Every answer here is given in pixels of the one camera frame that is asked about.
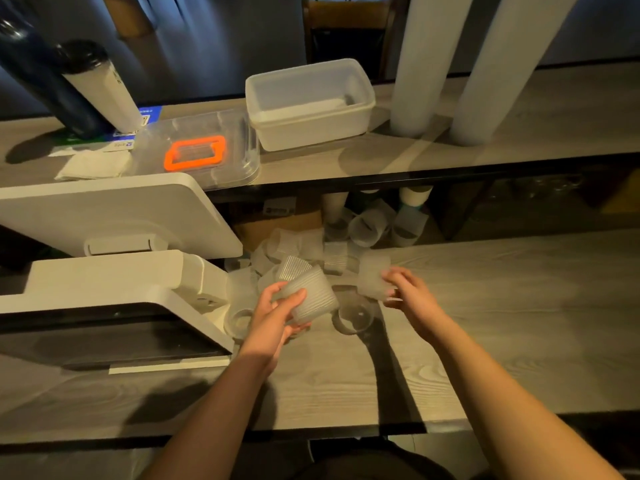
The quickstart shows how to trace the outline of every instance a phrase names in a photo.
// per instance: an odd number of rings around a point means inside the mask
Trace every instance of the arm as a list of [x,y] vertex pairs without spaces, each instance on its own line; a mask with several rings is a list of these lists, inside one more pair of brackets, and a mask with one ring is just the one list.
[[237,357],[145,472],[144,480],[229,478],[260,387],[275,369],[286,340],[304,328],[285,322],[306,298],[306,290],[271,303],[284,284],[263,291]]
[[492,469],[501,479],[615,479],[622,476],[447,316],[404,268],[383,274],[397,290],[385,303],[404,312],[438,353]]

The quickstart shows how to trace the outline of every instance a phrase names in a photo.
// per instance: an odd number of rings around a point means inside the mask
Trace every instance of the orange lid handle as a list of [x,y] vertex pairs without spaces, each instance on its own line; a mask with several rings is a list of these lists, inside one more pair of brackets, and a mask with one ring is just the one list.
[[[183,162],[176,161],[180,156],[180,149],[185,146],[208,146],[213,156]],[[167,171],[183,171],[218,164],[222,161],[226,148],[227,141],[224,136],[207,136],[205,138],[176,141],[164,154],[164,169]]]

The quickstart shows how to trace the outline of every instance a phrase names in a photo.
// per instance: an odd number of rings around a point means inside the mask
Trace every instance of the orange silicone seal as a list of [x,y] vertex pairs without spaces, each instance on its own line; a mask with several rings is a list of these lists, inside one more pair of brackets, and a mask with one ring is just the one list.
[[[224,136],[207,136],[205,138],[183,139],[176,141],[164,154],[164,169],[167,171],[182,171],[203,166],[216,165],[222,161],[227,141]],[[196,160],[177,161],[185,150],[192,152],[206,152],[211,156]]]

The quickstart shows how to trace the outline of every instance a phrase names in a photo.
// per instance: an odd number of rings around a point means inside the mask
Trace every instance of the wooden counter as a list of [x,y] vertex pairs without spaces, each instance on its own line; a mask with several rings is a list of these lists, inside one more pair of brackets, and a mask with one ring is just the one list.
[[[620,230],[387,252],[549,409],[583,413],[640,409],[639,242],[640,230]],[[218,374],[109,376],[1,356],[0,444],[170,435]],[[362,337],[321,319],[286,345],[251,428],[302,437],[464,422],[434,350],[385,310]]]
[[[369,127],[376,132],[264,153],[260,176],[251,187],[306,182],[306,187],[331,185],[340,190],[341,185],[353,185],[362,178],[369,184],[394,180],[399,182],[396,186],[402,186],[403,182],[406,185],[436,175],[477,175],[496,165],[516,168],[524,162],[560,162],[594,155],[607,163],[620,154],[640,152],[639,62],[534,72],[492,142],[476,147],[457,146],[447,137],[466,80],[447,79],[436,115],[418,140],[384,134],[393,84],[376,86],[378,104]],[[244,99],[170,105],[164,107],[161,117],[243,106]],[[66,157],[38,157],[48,149],[48,139],[41,135],[57,128],[60,123],[54,118],[0,123],[0,161],[13,163],[0,164],[1,186],[52,181]],[[250,190],[239,187],[231,194]]]

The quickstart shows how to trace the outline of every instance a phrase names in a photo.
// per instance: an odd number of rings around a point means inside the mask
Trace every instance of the chair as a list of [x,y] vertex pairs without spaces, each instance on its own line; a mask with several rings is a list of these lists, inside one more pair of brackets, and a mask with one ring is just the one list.
[[370,79],[383,80],[395,17],[392,0],[302,0],[307,63],[352,58],[362,65]]

